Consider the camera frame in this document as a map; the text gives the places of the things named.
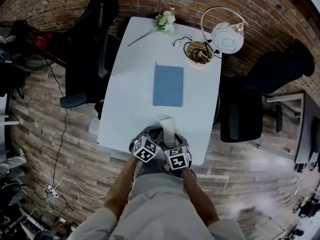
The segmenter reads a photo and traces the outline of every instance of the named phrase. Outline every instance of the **office chair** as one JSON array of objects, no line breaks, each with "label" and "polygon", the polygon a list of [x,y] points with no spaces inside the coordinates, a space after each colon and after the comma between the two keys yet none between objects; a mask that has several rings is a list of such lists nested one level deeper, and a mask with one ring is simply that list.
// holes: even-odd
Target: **office chair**
[{"label": "office chair", "polygon": [[282,108],[264,109],[262,95],[269,95],[299,79],[310,77],[315,62],[310,51],[295,40],[285,52],[271,51],[263,54],[246,76],[220,79],[220,137],[223,142],[245,142],[261,137],[263,114],[276,119],[277,133],[282,130]]},{"label": "office chair", "polygon": [[66,61],[66,96],[60,99],[63,108],[84,103],[98,104],[105,97],[120,46],[120,42],[109,35],[109,26],[114,24],[118,11],[117,0],[90,0],[74,27],[50,41],[51,48],[54,43],[59,44],[60,49],[64,47],[60,52]]}]

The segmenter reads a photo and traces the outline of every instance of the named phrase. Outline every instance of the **white cloth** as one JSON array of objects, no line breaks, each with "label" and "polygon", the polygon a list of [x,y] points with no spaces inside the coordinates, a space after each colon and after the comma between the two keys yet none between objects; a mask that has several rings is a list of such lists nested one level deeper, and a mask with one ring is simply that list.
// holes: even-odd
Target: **white cloth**
[{"label": "white cloth", "polygon": [[0,179],[3,178],[10,169],[21,166],[25,163],[22,156],[14,156],[0,163]]},{"label": "white cloth", "polygon": [[119,221],[101,208],[68,240],[244,240],[234,220],[206,227],[184,191],[183,180],[164,173],[138,177]]}]

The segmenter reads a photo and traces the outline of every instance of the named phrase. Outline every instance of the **chair seat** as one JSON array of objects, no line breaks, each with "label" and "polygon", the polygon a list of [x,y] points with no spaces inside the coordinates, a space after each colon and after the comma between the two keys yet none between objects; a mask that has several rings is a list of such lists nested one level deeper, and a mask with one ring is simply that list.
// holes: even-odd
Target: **chair seat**
[{"label": "chair seat", "polygon": [[221,111],[221,140],[235,143],[260,138],[263,128],[261,93],[253,89],[239,89],[229,95],[226,102]]}]

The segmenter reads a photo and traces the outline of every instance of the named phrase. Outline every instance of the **white table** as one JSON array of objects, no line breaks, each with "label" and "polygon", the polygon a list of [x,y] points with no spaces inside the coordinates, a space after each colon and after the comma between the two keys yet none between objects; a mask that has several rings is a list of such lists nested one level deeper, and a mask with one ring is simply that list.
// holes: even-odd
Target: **white table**
[{"label": "white table", "polygon": [[[221,59],[215,57],[203,67],[188,61],[184,42],[175,47],[172,40],[189,34],[194,41],[203,41],[203,35],[198,29],[180,24],[174,24],[173,36],[156,32],[128,47],[154,24],[155,20],[149,18],[130,19],[106,90],[97,141],[102,146],[129,152],[132,138],[145,127],[170,117],[176,133],[188,141],[192,164],[201,165],[216,111]],[[182,107],[153,106],[156,63],[184,68]]]}]

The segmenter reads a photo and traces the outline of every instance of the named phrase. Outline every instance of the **desk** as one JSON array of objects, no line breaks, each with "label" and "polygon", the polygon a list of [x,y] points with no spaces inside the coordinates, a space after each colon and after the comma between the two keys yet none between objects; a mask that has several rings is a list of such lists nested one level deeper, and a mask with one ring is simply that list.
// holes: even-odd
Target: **desk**
[{"label": "desk", "polygon": [[301,100],[300,122],[296,139],[295,156],[287,155],[287,158],[292,157],[295,164],[316,162],[318,154],[313,154],[310,157],[312,149],[312,124],[314,117],[320,118],[320,107],[305,91],[302,93],[280,95],[266,99],[267,102],[283,102],[292,100]]},{"label": "desk", "polygon": [[[192,163],[201,165],[216,111],[221,59],[215,57],[203,67],[188,61],[184,44],[175,47],[172,40],[189,34],[194,41],[203,41],[203,35],[198,29],[179,24],[174,24],[173,36],[155,32],[128,47],[154,24],[154,19],[130,19],[106,90],[98,143],[129,152],[132,138],[145,127],[158,125],[159,120],[170,117],[174,119],[176,132],[188,141]],[[184,68],[182,107],[153,106],[156,63]]]}]

